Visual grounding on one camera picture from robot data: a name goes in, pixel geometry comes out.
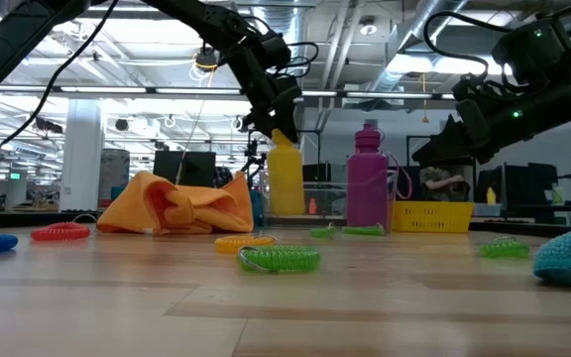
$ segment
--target desk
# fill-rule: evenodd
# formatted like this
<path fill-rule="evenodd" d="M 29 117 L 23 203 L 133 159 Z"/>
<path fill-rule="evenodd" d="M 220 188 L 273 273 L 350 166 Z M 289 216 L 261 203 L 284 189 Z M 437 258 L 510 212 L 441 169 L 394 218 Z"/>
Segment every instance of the desk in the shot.
<path fill-rule="evenodd" d="M 266 276 L 216 254 L 218 236 L 0 232 L 21 239 L 0 254 L 0 356 L 571 356 L 571 290 L 541 285 L 530 261 L 477 258 L 498 234 L 267 231 L 322 263 Z"/>

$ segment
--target orange cloth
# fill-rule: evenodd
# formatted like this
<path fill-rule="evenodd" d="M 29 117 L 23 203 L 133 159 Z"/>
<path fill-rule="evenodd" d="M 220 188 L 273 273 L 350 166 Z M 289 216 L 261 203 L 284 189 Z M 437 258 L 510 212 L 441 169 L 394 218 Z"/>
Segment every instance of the orange cloth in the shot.
<path fill-rule="evenodd" d="M 174 185 L 137 173 L 98 220 L 102 232 L 252 232 L 253 209 L 243 173 L 222 188 Z"/>

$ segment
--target yellow squeeze bottle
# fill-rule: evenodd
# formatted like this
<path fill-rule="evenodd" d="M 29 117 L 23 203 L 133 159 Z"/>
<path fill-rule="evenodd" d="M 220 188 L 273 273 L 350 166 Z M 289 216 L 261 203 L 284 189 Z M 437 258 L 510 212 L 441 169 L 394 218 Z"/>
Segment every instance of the yellow squeeze bottle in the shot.
<path fill-rule="evenodd" d="M 497 195 L 493 191 L 492 187 L 488 187 L 488 191 L 486 192 L 486 202 L 488 204 L 496 204 L 497 203 Z"/>
<path fill-rule="evenodd" d="M 273 130 L 277 145 L 268 153 L 270 209 L 274 215 L 298 215 L 305 212 L 301 153 L 281 130 Z"/>

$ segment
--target yellow plastic basket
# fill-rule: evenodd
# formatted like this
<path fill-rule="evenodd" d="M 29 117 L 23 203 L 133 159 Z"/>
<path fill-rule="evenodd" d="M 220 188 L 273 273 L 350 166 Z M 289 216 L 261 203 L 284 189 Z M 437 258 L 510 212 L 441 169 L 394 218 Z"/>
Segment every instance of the yellow plastic basket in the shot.
<path fill-rule="evenodd" d="M 396 201 L 394 230 L 466 233 L 475 203 Z"/>

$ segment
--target wood grain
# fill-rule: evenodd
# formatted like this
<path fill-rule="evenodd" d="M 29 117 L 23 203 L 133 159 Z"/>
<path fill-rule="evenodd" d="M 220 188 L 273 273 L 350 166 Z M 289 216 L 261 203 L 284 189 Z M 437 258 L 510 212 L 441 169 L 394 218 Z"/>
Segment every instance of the wood grain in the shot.
<path fill-rule="evenodd" d="M 311 274 L 242 273 L 222 235 L 100 234 L 0 254 L 0 356 L 571 356 L 571 289 L 497 234 L 338 235 Z M 517 237 L 535 251 L 546 239 Z"/>

